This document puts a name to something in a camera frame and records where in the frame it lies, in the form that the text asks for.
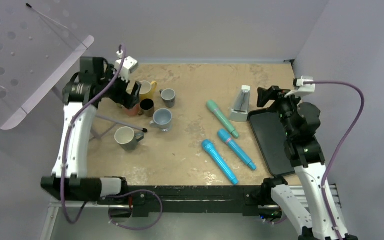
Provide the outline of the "dark blue-grey mug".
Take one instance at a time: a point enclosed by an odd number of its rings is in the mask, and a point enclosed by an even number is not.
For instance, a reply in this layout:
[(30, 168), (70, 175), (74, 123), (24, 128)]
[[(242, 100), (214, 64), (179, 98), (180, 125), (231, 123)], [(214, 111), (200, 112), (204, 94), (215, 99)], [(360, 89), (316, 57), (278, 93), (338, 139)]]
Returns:
[(160, 96), (167, 108), (172, 108), (176, 103), (176, 92), (171, 88), (161, 89)]

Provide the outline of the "light grey mug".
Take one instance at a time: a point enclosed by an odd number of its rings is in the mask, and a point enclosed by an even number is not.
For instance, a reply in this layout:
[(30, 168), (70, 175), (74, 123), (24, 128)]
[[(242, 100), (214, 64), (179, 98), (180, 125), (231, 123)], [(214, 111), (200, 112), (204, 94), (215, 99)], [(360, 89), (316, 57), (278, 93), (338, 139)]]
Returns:
[(158, 128), (163, 132), (168, 132), (172, 129), (172, 112), (167, 108), (161, 108), (154, 112), (149, 125)]

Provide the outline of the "brown mug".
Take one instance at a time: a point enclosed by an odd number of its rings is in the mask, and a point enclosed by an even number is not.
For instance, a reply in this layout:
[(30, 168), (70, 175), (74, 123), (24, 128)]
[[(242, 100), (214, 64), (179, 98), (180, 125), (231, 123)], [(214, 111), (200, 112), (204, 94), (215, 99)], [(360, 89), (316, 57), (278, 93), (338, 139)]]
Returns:
[(146, 98), (139, 104), (139, 116), (145, 115), (146, 117), (152, 118), (155, 113), (155, 103), (152, 99)]

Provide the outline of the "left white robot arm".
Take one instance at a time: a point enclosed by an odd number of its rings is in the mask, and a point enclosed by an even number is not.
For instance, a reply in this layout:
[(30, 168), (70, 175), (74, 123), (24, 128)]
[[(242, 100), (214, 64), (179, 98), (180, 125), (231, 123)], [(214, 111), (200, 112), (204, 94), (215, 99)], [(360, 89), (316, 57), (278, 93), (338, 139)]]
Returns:
[(134, 58), (114, 64), (103, 57), (81, 57), (80, 69), (62, 90), (64, 126), (59, 153), (50, 176), (44, 176), (43, 190), (59, 201), (96, 202), (109, 196), (118, 205), (129, 199), (123, 177), (88, 177), (87, 154), (93, 121), (103, 98), (132, 109), (139, 103), (141, 83), (126, 90), (130, 75), (139, 67)]

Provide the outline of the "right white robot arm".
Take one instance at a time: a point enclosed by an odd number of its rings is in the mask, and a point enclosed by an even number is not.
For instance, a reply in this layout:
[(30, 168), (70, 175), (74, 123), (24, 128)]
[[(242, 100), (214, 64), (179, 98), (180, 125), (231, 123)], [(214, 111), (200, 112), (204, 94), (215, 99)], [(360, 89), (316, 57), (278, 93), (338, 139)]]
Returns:
[(356, 240), (343, 222), (325, 176), (326, 160), (315, 137), (321, 111), (289, 93), (278, 86), (260, 87), (257, 106), (273, 102), (268, 111), (276, 113), (283, 126), (284, 151), (301, 182), (308, 207), (292, 194), (283, 177), (266, 178), (260, 196), (264, 202), (281, 208), (282, 218), (290, 220), (300, 240)]

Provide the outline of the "dark grey faceted mug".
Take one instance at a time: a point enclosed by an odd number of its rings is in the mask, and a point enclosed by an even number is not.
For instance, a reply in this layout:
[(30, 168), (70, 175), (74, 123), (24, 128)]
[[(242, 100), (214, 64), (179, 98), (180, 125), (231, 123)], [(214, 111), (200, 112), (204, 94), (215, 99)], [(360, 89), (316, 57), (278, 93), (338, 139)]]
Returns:
[(119, 128), (114, 134), (114, 140), (125, 151), (134, 151), (141, 140), (144, 139), (144, 132), (135, 132), (133, 128), (124, 126)]

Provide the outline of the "yellow cup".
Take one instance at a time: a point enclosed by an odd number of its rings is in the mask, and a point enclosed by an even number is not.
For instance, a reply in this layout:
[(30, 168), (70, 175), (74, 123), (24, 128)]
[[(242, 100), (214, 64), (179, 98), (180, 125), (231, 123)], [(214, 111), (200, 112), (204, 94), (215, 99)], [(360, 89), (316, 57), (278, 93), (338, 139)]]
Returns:
[(147, 81), (147, 80), (142, 80), (140, 81), (141, 83), (141, 88), (139, 92), (139, 99), (140, 101), (143, 101), (145, 99), (153, 99), (154, 94), (157, 88), (157, 82), (156, 81)]

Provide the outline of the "pink mug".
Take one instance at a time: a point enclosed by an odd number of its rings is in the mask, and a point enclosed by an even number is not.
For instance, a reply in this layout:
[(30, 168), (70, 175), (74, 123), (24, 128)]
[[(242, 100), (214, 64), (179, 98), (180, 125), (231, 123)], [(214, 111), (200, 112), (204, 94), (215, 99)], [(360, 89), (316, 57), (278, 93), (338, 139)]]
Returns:
[(127, 116), (129, 116), (129, 117), (135, 117), (135, 116), (139, 115), (140, 112), (141, 112), (141, 108), (140, 108), (140, 104), (139, 104), (139, 103), (136, 104), (136, 105), (135, 105), (134, 107), (132, 107), (131, 109), (128, 109), (128, 108), (126, 108), (126, 107), (123, 107), (122, 109), (123, 109), (123, 112), (124, 112)]

